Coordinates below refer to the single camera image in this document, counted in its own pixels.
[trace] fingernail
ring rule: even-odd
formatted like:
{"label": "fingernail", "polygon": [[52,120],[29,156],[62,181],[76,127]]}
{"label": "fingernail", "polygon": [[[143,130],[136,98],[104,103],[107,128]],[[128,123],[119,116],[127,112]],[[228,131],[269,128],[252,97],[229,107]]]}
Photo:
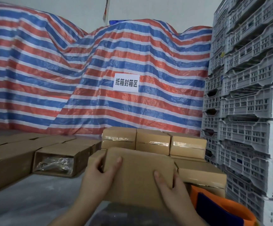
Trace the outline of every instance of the fingernail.
{"label": "fingernail", "polygon": [[154,171],[154,177],[159,178],[159,172],[158,171]]}

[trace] stacked crates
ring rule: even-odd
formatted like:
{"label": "stacked crates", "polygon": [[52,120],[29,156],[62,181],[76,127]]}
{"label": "stacked crates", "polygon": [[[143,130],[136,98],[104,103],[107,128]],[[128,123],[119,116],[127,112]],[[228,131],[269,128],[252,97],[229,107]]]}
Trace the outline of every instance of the stacked crates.
{"label": "stacked crates", "polygon": [[273,225],[273,0],[223,0],[215,12],[201,136],[227,197]]}

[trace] red white and blue tarp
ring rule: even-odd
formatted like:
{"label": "red white and blue tarp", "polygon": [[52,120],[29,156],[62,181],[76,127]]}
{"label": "red white and blue tarp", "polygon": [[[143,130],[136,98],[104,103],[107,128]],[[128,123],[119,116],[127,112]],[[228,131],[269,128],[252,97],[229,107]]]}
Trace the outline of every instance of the red white and blue tarp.
{"label": "red white and blue tarp", "polygon": [[[197,26],[177,34],[143,19],[87,34],[62,17],[0,3],[0,128],[199,135],[211,33]],[[139,92],[113,91],[115,73],[140,75]]]}

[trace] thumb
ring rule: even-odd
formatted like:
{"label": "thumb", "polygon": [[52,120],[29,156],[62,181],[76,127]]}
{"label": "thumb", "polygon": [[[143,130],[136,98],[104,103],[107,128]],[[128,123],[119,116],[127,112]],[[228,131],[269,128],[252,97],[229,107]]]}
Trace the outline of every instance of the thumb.
{"label": "thumb", "polygon": [[167,186],[163,175],[161,175],[158,171],[154,171],[154,179],[163,198],[167,198],[171,194],[171,190]]}
{"label": "thumb", "polygon": [[108,170],[104,173],[104,176],[109,179],[109,180],[113,180],[114,177],[116,176],[116,173],[118,172],[118,170],[120,169],[121,165],[123,162],[123,158],[119,157],[117,159],[117,162]]}

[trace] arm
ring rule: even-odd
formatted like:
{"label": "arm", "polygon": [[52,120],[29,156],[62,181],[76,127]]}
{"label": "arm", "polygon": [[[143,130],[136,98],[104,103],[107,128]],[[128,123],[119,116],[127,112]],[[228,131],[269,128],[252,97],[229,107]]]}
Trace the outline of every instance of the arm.
{"label": "arm", "polygon": [[104,154],[86,168],[76,201],[66,213],[57,217],[48,226],[84,226],[86,224],[107,194],[122,165],[122,158],[119,158],[110,170],[101,173],[98,168],[103,158]]}
{"label": "arm", "polygon": [[167,186],[163,176],[155,171],[154,179],[165,201],[166,206],[181,226],[206,226],[194,209],[187,189],[175,171],[173,176],[174,188]]}

